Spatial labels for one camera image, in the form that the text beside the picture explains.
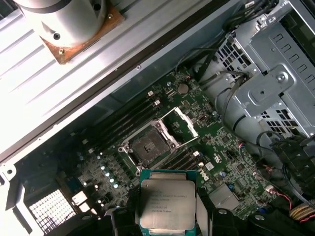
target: vent grille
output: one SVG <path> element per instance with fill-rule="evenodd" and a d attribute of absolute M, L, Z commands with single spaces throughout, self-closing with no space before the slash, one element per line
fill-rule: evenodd
<path fill-rule="evenodd" d="M 290 134 L 294 135 L 297 133 L 299 125 L 292 118 L 289 111 L 286 109 L 276 110 L 277 118 L 272 117 L 267 113 L 263 112 L 261 116 L 265 119 L 272 131 L 279 134 Z"/>
<path fill-rule="evenodd" d="M 227 40 L 224 45 L 218 50 L 217 55 L 224 67 L 230 71 L 243 71 L 252 63 L 249 58 L 244 54 L 243 50 L 238 47 L 235 42 Z"/>
<path fill-rule="evenodd" d="M 60 190 L 31 205 L 30 210 L 45 234 L 75 215 L 73 208 Z"/>

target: black cable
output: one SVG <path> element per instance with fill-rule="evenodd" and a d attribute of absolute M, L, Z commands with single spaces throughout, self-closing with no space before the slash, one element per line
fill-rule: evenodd
<path fill-rule="evenodd" d="M 226 33 L 222 33 L 222 35 L 220 36 L 220 38 L 214 43 L 214 48 L 219 48 L 221 46 L 221 44 L 225 41 L 225 35 Z M 212 61 L 214 55 L 216 54 L 217 51 L 213 51 L 210 52 L 206 59 L 204 60 L 204 62 L 202 63 L 201 67 L 199 68 L 195 79 L 197 82 L 199 82 L 202 78 L 202 76 L 206 73 L 208 66 L 210 65 L 210 62 Z"/>
<path fill-rule="evenodd" d="M 230 74 L 230 75 L 235 75 L 235 76 L 246 76 L 247 74 L 244 72 L 239 72 L 239 71 L 231 71 L 231 70 L 223 70 L 223 71 L 219 71 L 218 72 L 220 75 L 222 74 Z M 200 86 L 206 85 L 207 83 L 209 83 L 210 81 L 212 81 L 213 79 L 215 79 L 217 77 L 210 77 L 207 80 L 203 80 L 199 83 Z"/>
<path fill-rule="evenodd" d="M 234 84 L 234 86 L 232 87 L 229 95 L 226 98 L 226 101 L 224 103 L 224 107 L 223 107 L 223 114 L 222 114 L 222 123 L 225 122 L 225 115 L 226 115 L 226 111 L 227 111 L 227 107 L 228 104 L 230 103 L 233 95 L 235 94 L 235 92 L 238 90 L 238 88 L 241 86 L 241 84 L 244 82 L 246 76 L 244 75 L 243 77 L 239 78 L 236 83 Z"/>
<path fill-rule="evenodd" d="M 303 197 L 302 194 L 300 194 L 300 192 L 295 188 L 295 186 L 293 185 L 293 183 L 291 182 L 289 176 L 288 176 L 288 170 L 287 170 L 287 166 L 286 164 L 283 164 L 282 166 L 282 174 L 284 179 L 286 180 L 286 182 L 288 183 L 290 190 L 292 191 L 292 193 L 298 198 L 300 199 L 302 202 L 304 202 L 305 204 L 309 205 L 310 207 L 312 207 L 313 209 L 315 209 L 315 205 L 313 203 L 311 203 L 309 200 L 307 200 L 306 198 Z"/>
<path fill-rule="evenodd" d="M 184 62 L 184 60 L 186 59 L 187 55 L 193 51 L 214 51 L 216 52 L 217 49 L 214 49 L 214 48 L 192 48 L 190 49 L 188 52 L 186 52 L 181 58 L 180 60 L 178 61 L 178 63 L 176 64 L 175 66 L 175 74 L 177 74 L 177 69 L 178 69 L 178 66 Z"/>
<path fill-rule="evenodd" d="M 222 90 L 221 92 L 219 92 L 215 98 L 215 110 L 218 111 L 218 99 L 219 97 L 224 94 L 226 91 L 231 90 L 231 88 L 226 88 L 224 90 Z"/>
<path fill-rule="evenodd" d="M 237 127 L 237 125 L 239 124 L 239 122 L 241 122 L 241 121 L 242 121 L 243 119 L 245 119 L 245 118 L 246 118 L 246 115 L 242 115 L 241 117 L 239 117 L 239 118 L 237 119 L 237 121 L 234 123 L 233 128 L 232 128 L 233 132 L 235 132 L 236 127 Z"/>
<path fill-rule="evenodd" d="M 232 17 L 230 17 L 222 26 L 223 32 L 221 37 L 218 41 L 214 43 L 215 48 L 219 48 L 222 43 L 225 41 L 226 35 L 235 30 L 235 28 L 249 20 L 252 20 L 264 13 L 268 13 L 274 6 L 276 1 L 275 0 L 261 0 L 258 3 L 254 4 L 251 7 L 244 8 L 236 12 Z M 201 78 L 204 76 L 207 68 L 209 67 L 211 61 L 216 52 L 211 52 L 205 58 L 203 64 L 201 65 L 200 69 L 198 70 L 195 79 L 199 82 Z"/>
<path fill-rule="evenodd" d="M 276 133 L 276 132 L 274 132 L 274 131 L 268 130 L 268 131 L 261 132 L 261 133 L 257 136 L 257 138 L 256 138 L 256 144 L 257 144 L 257 145 L 260 146 L 260 141 L 261 141 L 261 138 L 262 138 L 262 136 L 263 136 L 264 134 L 273 134 L 273 135 L 276 135 L 278 138 L 280 138 L 280 140 L 283 140 L 283 139 L 284 139 L 280 134 L 278 134 L 278 133 Z M 259 150 L 259 159 L 260 159 L 260 160 L 263 159 L 262 150 Z"/>

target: black ram slot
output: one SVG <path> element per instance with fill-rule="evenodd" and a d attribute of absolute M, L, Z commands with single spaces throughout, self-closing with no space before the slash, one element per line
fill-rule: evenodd
<path fill-rule="evenodd" d="M 193 159 L 189 160 L 187 163 L 185 163 L 181 167 L 177 168 L 177 170 L 184 170 L 184 171 L 195 170 L 197 165 L 198 165 L 198 162 L 196 161 L 194 157 Z"/>
<path fill-rule="evenodd" d="M 146 107 L 149 104 L 151 104 L 151 101 L 147 98 L 142 99 L 141 101 L 137 102 L 134 106 L 130 107 L 129 109 L 126 109 L 125 106 L 120 108 L 118 111 L 116 111 L 114 114 L 110 115 L 107 119 L 101 121 L 99 124 L 97 124 L 98 127 L 106 127 L 109 123 L 115 124 L 121 121 L 124 117 L 128 117 L 132 114 L 134 114 L 134 111 L 137 109 L 141 109 L 142 107 Z"/>
<path fill-rule="evenodd" d="M 114 120 L 112 123 L 110 122 L 106 122 L 105 124 L 101 125 L 97 125 L 97 129 L 101 130 L 102 133 L 106 133 L 108 130 L 113 129 L 117 126 L 120 126 L 122 123 L 125 123 L 128 120 L 132 120 L 136 115 L 144 112 L 146 109 L 148 109 L 149 107 L 153 107 L 152 103 L 150 102 L 146 102 L 144 104 L 141 104 L 139 106 L 137 106 L 136 108 L 134 108 L 131 113 L 128 113 L 126 115 L 124 115 L 121 118 L 117 118 L 116 120 Z"/>
<path fill-rule="evenodd" d="M 139 129 L 140 126 L 142 126 L 143 124 L 145 124 L 149 120 L 151 120 L 153 118 L 154 114 L 155 113 L 152 111 L 151 114 L 147 114 L 146 117 L 144 117 L 143 119 L 138 120 L 138 122 L 132 124 L 130 127 L 127 127 L 126 129 L 124 129 L 120 133 L 115 134 L 115 136 L 113 138 L 109 139 L 109 140 L 106 140 L 106 139 L 104 139 L 102 137 L 101 140 L 99 141 L 100 145 L 102 145 L 101 143 L 104 142 L 104 144 L 102 146 L 105 146 L 106 148 L 112 146 L 119 139 L 123 138 L 124 136 L 128 135 L 129 133 L 132 133 L 134 130 Z"/>
<path fill-rule="evenodd" d="M 190 163 L 191 161 L 195 161 L 194 159 L 195 159 L 194 156 L 188 156 L 188 158 L 185 158 L 185 159 L 181 160 L 180 162 L 178 162 L 176 164 L 176 166 L 174 166 L 172 169 L 173 170 L 182 170 L 182 168 L 185 165 L 187 165 L 187 163 Z"/>
<path fill-rule="evenodd" d="M 181 155 L 178 155 L 177 157 L 175 157 L 173 160 L 169 161 L 164 167 L 163 169 L 169 169 L 169 170 L 173 170 L 178 163 L 180 163 L 182 160 L 185 160 L 187 157 L 189 157 L 191 155 L 190 152 L 186 151 L 184 153 L 182 153 Z"/>
<path fill-rule="evenodd" d="M 109 129 L 107 129 L 106 134 L 105 134 L 105 131 L 102 131 L 100 133 L 100 136 L 102 136 L 102 139 L 106 139 L 107 137 L 110 137 L 113 134 L 120 133 L 121 131 L 125 130 L 126 127 L 133 125 L 135 121 L 139 120 L 140 118 L 142 118 L 143 116 L 145 116 L 148 112 L 152 110 L 153 110 L 153 107 L 148 106 L 143 111 L 136 114 L 134 117 L 130 118 L 129 120 L 126 120 L 124 123 L 120 123 L 119 125 L 116 125 L 115 127 L 111 126 Z"/>

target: cable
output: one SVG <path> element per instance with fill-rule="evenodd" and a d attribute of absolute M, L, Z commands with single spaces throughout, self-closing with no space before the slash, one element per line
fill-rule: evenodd
<path fill-rule="evenodd" d="M 275 0 L 261 0 L 258 3 L 255 3 L 253 6 L 248 8 L 243 8 L 236 12 L 232 17 L 230 17 L 222 26 L 223 33 L 221 37 L 214 43 L 216 48 L 219 48 L 221 44 L 225 41 L 226 35 L 235 30 L 235 28 L 245 22 L 248 22 L 262 14 L 268 13 L 271 11 L 274 6 L 276 5 Z M 203 64 L 201 65 L 200 69 L 198 70 L 195 79 L 199 82 L 201 78 L 204 76 L 207 68 L 209 67 L 215 52 L 211 52 L 205 58 Z"/>
<path fill-rule="evenodd" d="M 246 115 L 242 115 L 241 117 L 239 117 L 239 118 L 237 119 L 237 121 L 234 123 L 233 128 L 232 128 L 233 132 L 235 132 L 236 127 L 237 127 L 237 125 L 239 124 L 239 122 L 241 122 L 241 121 L 242 121 L 243 119 L 245 119 L 245 118 L 246 118 Z"/>
<path fill-rule="evenodd" d="M 306 203 L 307 205 L 309 205 L 310 207 L 312 207 L 313 209 L 315 209 L 315 206 L 313 203 L 311 203 L 309 200 L 307 200 L 306 198 L 303 197 L 302 194 L 300 194 L 300 192 L 295 188 L 295 186 L 292 184 L 290 178 L 288 177 L 288 171 L 287 171 L 287 166 L 286 164 L 283 164 L 282 166 L 282 174 L 284 179 L 286 180 L 286 182 L 288 183 L 288 185 L 290 186 L 290 189 L 292 191 L 292 193 L 298 198 L 300 199 L 302 202 Z"/>
<path fill-rule="evenodd" d="M 214 48 L 193 48 L 190 49 L 188 52 L 186 52 L 181 58 L 180 60 L 177 62 L 176 66 L 175 66 L 175 74 L 177 74 L 177 70 L 178 70 L 178 66 L 186 59 L 187 55 L 193 51 L 214 51 L 216 52 L 217 49 Z"/>
<path fill-rule="evenodd" d="M 230 103 L 231 101 L 231 98 L 233 97 L 234 93 L 237 91 L 237 89 L 241 86 L 241 84 L 243 83 L 243 81 L 245 80 L 245 75 L 241 78 L 239 78 L 235 85 L 232 87 L 230 93 L 228 94 L 227 98 L 226 98 L 226 101 L 224 103 L 224 107 L 223 107 L 223 114 L 222 114 L 222 123 L 225 122 L 225 115 L 226 115 L 226 111 L 227 111 L 227 107 L 228 107 L 228 104 Z"/>
<path fill-rule="evenodd" d="M 215 110 L 218 111 L 218 98 L 224 94 L 226 91 L 231 90 L 231 88 L 226 88 L 224 90 L 222 90 L 221 92 L 218 93 L 218 95 L 215 98 Z"/>
<path fill-rule="evenodd" d="M 309 221 L 310 219 L 313 219 L 313 218 L 315 218 L 315 215 L 311 215 L 311 216 L 307 217 L 306 219 L 301 220 L 300 223 L 307 222 L 307 221 Z"/>
<path fill-rule="evenodd" d="M 284 197 L 284 198 L 289 202 L 289 209 L 290 209 L 290 210 L 293 209 L 292 200 L 291 200 L 291 198 L 290 198 L 288 195 L 282 194 L 282 193 L 280 193 L 280 192 L 278 192 L 278 191 L 276 191 L 276 194 L 277 194 L 278 196 Z"/>

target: green circuit board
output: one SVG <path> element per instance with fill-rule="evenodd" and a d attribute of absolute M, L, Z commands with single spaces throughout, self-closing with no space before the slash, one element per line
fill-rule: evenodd
<path fill-rule="evenodd" d="M 133 108 L 136 104 L 144 104 L 143 99 L 150 100 L 152 103 L 158 101 L 158 105 L 138 116 L 134 112 L 133 123 L 128 124 L 129 119 L 124 116 L 136 111 L 136 108 Z M 140 141 L 134 140 L 139 140 L 140 137 L 144 137 L 144 140 L 154 137 L 155 134 L 148 132 L 155 128 L 150 126 L 143 128 L 143 126 L 151 120 L 159 120 L 175 107 L 178 107 L 190 119 L 198 137 L 175 152 L 166 150 L 165 145 L 161 146 L 159 152 L 154 153 L 158 156 L 154 160 L 147 160 L 149 163 L 145 168 L 196 170 L 199 173 L 197 187 L 205 187 L 210 196 L 214 191 L 227 186 L 237 201 L 233 212 L 241 218 L 245 218 L 273 200 L 274 196 L 264 190 L 268 184 L 261 179 L 257 180 L 255 169 L 240 158 L 238 152 L 240 141 L 223 128 L 221 118 L 214 111 L 208 97 L 189 73 L 182 70 L 177 74 L 171 72 L 164 76 L 109 117 L 107 125 L 103 127 L 115 124 L 118 119 L 122 122 L 117 125 L 117 128 L 112 125 L 112 132 L 104 132 L 105 138 L 97 136 L 96 131 L 93 134 L 96 137 L 95 142 L 91 137 L 87 137 L 88 148 L 93 149 L 91 153 L 93 157 L 84 164 L 80 181 L 84 182 L 91 178 L 104 181 L 107 178 L 104 176 L 106 173 L 100 171 L 99 167 L 105 165 L 107 171 L 110 171 L 115 178 L 115 182 L 120 184 L 119 188 L 114 189 L 112 184 L 105 181 L 106 184 L 102 186 L 103 193 L 111 191 L 114 196 L 117 196 L 113 200 L 114 203 L 109 203 L 105 207 L 126 203 L 128 190 L 139 184 L 139 176 L 135 174 L 137 168 L 132 159 L 125 152 L 118 151 L 121 143 L 131 137 L 129 141 L 134 142 L 135 147 Z M 171 112 L 162 120 L 180 144 L 193 139 L 187 123 L 177 113 Z M 155 147 L 154 145 L 157 144 L 152 142 L 143 145 L 149 145 L 148 148 Z M 101 160 L 96 159 L 99 153 L 101 153 Z M 135 151 L 131 154 L 136 158 L 140 155 L 139 153 L 137 155 Z M 251 157 L 246 152 L 245 156 L 248 159 L 247 162 L 251 162 Z"/>

